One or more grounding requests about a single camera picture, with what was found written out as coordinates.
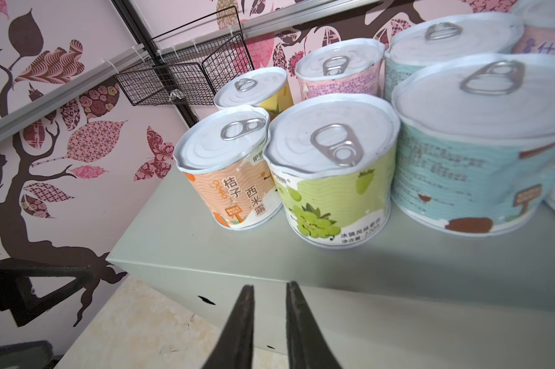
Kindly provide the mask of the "yellow label can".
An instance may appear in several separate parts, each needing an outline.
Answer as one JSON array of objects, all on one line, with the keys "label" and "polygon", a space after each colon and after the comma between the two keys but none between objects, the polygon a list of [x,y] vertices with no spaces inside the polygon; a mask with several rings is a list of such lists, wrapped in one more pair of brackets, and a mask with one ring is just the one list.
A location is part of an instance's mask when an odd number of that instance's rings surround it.
[{"label": "yellow label can", "polygon": [[216,93],[213,102],[218,109],[260,107],[271,120],[294,105],[288,73],[280,67],[257,69],[234,78]]}]

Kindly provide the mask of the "green label can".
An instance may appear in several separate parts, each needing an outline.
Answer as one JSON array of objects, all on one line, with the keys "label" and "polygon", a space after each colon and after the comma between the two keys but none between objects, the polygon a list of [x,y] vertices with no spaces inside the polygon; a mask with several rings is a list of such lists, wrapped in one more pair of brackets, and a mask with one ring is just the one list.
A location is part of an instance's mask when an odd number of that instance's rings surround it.
[{"label": "green label can", "polygon": [[389,102],[344,93],[300,102],[270,123],[263,156],[296,235],[341,250],[383,230],[400,128]]}]

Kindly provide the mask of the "pink can white lid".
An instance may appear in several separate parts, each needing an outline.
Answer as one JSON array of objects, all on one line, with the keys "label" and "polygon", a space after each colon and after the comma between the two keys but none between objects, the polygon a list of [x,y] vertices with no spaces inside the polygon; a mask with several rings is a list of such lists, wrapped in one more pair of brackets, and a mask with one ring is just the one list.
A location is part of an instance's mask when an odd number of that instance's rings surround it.
[{"label": "pink can white lid", "polygon": [[555,0],[521,0],[510,13],[524,24],[523,36],[512,53],[555,55]]}]

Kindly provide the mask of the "orange label can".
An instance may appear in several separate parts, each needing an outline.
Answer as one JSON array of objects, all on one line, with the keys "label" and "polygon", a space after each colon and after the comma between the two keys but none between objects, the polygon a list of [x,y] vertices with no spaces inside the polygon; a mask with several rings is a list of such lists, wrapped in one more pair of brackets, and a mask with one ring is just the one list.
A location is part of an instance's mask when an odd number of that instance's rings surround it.
[{"label": "orange label can", "polygon": [[270,115],[260,107],[222,109],[189,129],[176,145],[176,166],[225,229],[255,228],[283,204],[263,150]]}]

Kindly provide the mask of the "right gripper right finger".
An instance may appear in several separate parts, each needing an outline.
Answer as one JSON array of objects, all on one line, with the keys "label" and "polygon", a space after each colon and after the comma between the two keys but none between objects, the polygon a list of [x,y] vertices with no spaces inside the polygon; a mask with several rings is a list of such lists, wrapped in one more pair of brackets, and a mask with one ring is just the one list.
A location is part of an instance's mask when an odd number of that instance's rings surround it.
[{"label": "right gripper right finger", "polygon": [[286,287],[286,337],[290,368],[342,369],[296,281]]}]

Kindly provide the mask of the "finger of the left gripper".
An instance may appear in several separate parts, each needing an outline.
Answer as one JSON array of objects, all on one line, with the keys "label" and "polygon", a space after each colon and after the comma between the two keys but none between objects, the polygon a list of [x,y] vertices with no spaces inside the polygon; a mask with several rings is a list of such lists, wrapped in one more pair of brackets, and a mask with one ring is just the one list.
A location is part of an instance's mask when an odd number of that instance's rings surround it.
[{"label": "finger of the left gripper", "polygon": [[53,359],[48,341],[0,346],[0,368],[44,368]]},{"label": "finger of the left gripper", "polygon": [[[38,297],[31,278],[71,278],[64,286]],[[34,261],[8,258],[0,261],[0,312],[10,311],[22,327],[50,308],[74,295],[94,278],[88,267],[54,266]]]}]

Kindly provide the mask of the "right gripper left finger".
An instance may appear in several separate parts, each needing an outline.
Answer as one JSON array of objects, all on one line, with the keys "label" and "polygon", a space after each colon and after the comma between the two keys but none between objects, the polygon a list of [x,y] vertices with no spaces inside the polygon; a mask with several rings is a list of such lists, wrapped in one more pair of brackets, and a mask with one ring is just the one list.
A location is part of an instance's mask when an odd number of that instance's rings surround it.
[{"label": "right gripper left finger", "polygon": [[254,286],[246,285],[234,304],[203,369],[251,369],[254,357]]}]

